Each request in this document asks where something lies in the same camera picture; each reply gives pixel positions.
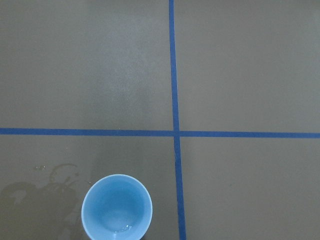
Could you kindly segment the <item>light blue plastic cup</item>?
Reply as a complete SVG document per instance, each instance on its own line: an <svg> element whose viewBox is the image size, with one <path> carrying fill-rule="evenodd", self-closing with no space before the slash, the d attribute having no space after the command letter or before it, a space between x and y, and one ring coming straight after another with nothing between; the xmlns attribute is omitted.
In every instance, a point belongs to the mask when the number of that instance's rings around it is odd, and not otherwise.
<svg viewBox="0 0 320 240"><path fill-rule="evenodd" d="M152 217L148 190L139 180L125 174L98 180L81 206L82 225L91 240L141 240Z"/></svg>

